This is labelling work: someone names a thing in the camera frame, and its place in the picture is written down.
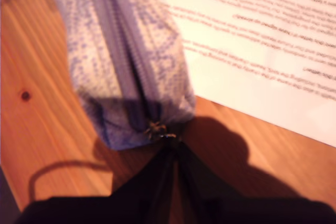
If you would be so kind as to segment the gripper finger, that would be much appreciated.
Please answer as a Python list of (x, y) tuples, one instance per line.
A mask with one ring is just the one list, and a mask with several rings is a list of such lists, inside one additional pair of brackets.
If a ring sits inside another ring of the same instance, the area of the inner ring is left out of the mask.
[(161, 149), (135, 176), (111, 194), (117, 203), (156, 202), (170, 191), (170, 148)]
[(195, 185), (202, 199), (238, 199), (238, 191), (217, 176), (185, 143), (180, 143), (177, 150), (183, 175), (190, 186)]

